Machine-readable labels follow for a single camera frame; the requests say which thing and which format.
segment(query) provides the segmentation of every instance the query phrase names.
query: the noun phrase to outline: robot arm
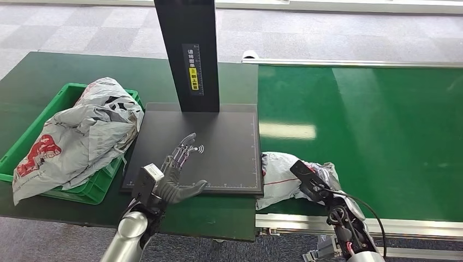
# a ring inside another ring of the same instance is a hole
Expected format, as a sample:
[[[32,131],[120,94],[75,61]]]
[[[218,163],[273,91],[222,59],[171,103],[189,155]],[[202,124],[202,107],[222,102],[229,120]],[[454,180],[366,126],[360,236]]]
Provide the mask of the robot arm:
[[[327,223],[334,227],[336,234],[327,239],[319,237],[318,249],[310,251],[310,256],[304,257],[306,261],[342,256],[348,262],[384,262],[368,232],[361,209],[352,196],[340,190],[335,178],[317,174],[300,160],[290,171],[301,180],[302,192],[314,202],[322,201],[328,208]]]
[[[101,262],[139,262],[143,249],[159,231],[167,205],[203,191],[207,185],[205,180],[191,187],[178,187],[180,172],[190,154],[204,150],[202,146],[190,146],[195,137],[195,133],[185,137],[165,158],[161,169],[154,164],[141,168],[132,190],[133,200],[123,212],[116,235]]]

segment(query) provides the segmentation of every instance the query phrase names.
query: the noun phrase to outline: gray plastic bag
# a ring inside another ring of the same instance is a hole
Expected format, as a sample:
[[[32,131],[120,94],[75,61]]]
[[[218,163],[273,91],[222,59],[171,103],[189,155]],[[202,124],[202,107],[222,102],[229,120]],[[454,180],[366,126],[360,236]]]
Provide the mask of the gray plastic bag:
[[[264,197],[257,199],[256,210],[261,210],[271,204],[289,198],[312,199],[300,190],[301,181],[289,171],[291,166],[299,160],[292,154],[279,152],[262,153],[262,169],[264,174]],[[310,163],[304,164],[313,168],[317,174],[332,188],[339,188],[339,178],[333,163]]]
[[[76,104],[56,113],[18,164],[14,204],[57,186],[71,189],[121,156],[137,136],[141,106],[116,80],[89,84]]]

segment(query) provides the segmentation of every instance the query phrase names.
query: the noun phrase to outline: green table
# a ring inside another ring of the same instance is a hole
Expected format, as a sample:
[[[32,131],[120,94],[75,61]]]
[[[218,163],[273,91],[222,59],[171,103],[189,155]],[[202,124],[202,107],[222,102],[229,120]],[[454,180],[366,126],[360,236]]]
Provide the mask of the green table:
[[[421,235],[451,235],[436,230],[452,228],[463,237],[457,193],[463,184],[463,69],[269,63],[219,64],[222,103],[255,104],[259,86],[262,151],[335,163],[344,190],[375,208],[393,234],[421,223],[430,228]],[[104,76],[138,90],[144,103],[177,101],[166,60],[32,52],[0,81],[0,120],[8,123],[0,131],[0,155],[64,84]],[[0,183],[0,215],[115,227],[129,202],[118,193],[121,178],[120,171],[98,206],[37,196],[13,207],[10,185]],[[256,215],[252,198],[198,196],[169,207],[162,231],[252,241],[255,227],[329,231],[323,215],[322,207],[303,199]]]
[[[256,65],[220,64],[219,74],[223,103],[256,103]],[[31,52],[0,81],[0,156],[66,83],[89,84],[105,76],[137,90],[144,103],[178,102],[167,60]],[[14,207],[11,185],[0,182],[0,215],[116,227],[130,201],[129,194],[118,192],[121,183],[122,168],[96,206],[36,196]],[[162,232],[253,241],[254,203],[253,198],[230,196],[189,199],[168,208]]]

